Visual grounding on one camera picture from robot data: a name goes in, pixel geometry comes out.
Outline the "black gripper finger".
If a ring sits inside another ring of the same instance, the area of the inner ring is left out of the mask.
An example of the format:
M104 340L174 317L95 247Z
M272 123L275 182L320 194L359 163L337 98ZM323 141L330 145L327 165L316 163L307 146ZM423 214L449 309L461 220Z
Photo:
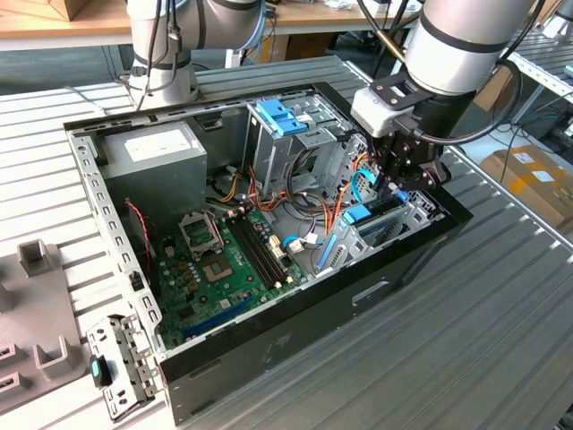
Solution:
M373 186L377 195L388 194L391 184L402 191L415 189L415 182L411 177L414 148L414 139L399 132L371 138L371 158L381 175Z
M450 180L441 156L444 147L421 140L407 139L398 145L400 162L396 185L403 190L435 189Z

